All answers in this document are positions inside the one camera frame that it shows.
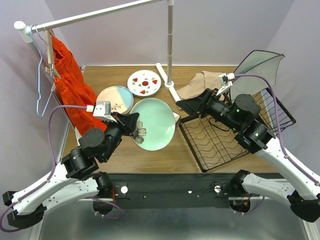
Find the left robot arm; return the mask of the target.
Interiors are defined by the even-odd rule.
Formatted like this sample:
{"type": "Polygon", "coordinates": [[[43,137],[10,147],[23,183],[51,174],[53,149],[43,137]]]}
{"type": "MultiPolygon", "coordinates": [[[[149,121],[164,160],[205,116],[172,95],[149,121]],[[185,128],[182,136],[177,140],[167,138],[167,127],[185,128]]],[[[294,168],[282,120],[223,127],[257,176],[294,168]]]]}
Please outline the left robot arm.
{"type": "Polygon", "coordinates": [[[113,184],[98,164],[109,160],[123,136],[132,136],[139,113],[112,113],[114,121],[106,130],[89,129],[79,146],[55,164],[54,169],[28,188],[19,192],[7,191],[2,195],[8,206],[3,214],[10,232],[32,227],[51,211],[84,198],[114,197],[113,184]]]}

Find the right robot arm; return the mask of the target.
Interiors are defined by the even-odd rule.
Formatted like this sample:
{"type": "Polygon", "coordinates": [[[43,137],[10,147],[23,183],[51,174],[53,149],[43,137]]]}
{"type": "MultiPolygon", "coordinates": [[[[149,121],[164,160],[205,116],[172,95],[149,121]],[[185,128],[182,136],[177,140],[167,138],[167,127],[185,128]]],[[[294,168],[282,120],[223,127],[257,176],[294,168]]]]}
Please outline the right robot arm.
{"type": "Polygon", "coordinates": [[[230,180],[230,191],[236,196],[257,194],[289,206],[307,222],[320,217],[320,177],[284,148],[265,124],[258,121],[261,107],[250,94],[240,94],[227,105],[216,90],[206,89],[199,96],[180,100],[176,105],[191,118],[211,116],[235,133],[238,144],[251,154],[270,163],[288,183],[279,183],[239,170],[230,180]]]}

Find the white blue rimmed plate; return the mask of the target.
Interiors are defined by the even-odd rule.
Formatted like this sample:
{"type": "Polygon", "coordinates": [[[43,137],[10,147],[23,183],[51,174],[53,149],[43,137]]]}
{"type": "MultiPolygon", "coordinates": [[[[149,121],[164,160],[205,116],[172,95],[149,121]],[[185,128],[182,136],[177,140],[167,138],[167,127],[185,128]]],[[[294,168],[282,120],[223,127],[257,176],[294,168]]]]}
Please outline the white blue rimmed plate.
{"type": "Polygon", "coordinates": [[[130,75],[127,88],[134,94],[158,93],[162,85],[161,77],[151,70],[138,70],[130,75]]]}

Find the square leaf pattern plate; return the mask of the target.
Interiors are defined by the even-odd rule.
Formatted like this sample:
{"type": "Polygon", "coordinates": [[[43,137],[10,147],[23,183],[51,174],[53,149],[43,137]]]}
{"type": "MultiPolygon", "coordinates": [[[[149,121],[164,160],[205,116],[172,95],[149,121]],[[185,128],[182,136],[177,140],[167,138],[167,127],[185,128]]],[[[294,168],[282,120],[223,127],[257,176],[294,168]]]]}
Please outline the square leaf pattern plate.
{"type": "Polygon", "coordinates": [[[174,111],[172,113],[173,113],[173,116],[174,116],[175,125],[178,125],[179,121],[181,119],[181,116],[178,113],[174,112],[174,111]]]}

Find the large square green plate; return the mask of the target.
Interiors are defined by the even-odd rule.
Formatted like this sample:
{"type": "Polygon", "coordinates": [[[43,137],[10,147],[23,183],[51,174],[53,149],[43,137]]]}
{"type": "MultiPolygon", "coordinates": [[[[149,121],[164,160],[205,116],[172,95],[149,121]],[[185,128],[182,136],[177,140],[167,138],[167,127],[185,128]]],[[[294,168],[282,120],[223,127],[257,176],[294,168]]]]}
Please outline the large square green plate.
{"type": "Polygon", "coordinates": [[[233,73],[235,75],[245,74],[258,65],[278,57],[280,57],[280,60],[282,60],[285,55],[283,53],[277,53],[267,50],[253,50],[242,60],[242,62],[238,65],[233,73]]]}

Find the cream and teal plate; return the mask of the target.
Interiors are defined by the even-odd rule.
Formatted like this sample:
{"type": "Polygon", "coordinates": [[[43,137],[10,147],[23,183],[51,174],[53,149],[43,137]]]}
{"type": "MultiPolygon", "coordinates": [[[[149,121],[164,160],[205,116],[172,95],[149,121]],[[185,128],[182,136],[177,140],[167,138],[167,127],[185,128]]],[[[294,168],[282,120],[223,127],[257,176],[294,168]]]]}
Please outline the cream and teal plate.
{"type": "Polygon", "coordinates": [[[111,86],[101,91],[96,101],[110,102],[112,112],[127,114],[133,107],[134,97],[132,92],[126,87],[111,86]]]}

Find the green round plate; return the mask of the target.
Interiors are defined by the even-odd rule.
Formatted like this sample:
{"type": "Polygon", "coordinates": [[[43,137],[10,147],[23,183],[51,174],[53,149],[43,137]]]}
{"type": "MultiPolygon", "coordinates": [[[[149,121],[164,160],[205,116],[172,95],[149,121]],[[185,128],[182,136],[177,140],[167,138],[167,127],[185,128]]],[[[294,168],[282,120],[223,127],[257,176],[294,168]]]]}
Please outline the green round plate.
{"type": "Polygon", "coordinates": [[[137,102],[131,113],[138,113],[133,142],[147,151],[165,148],[173,139],[176,121],[167,103],[157,98],[145,98],[137,102]]]}

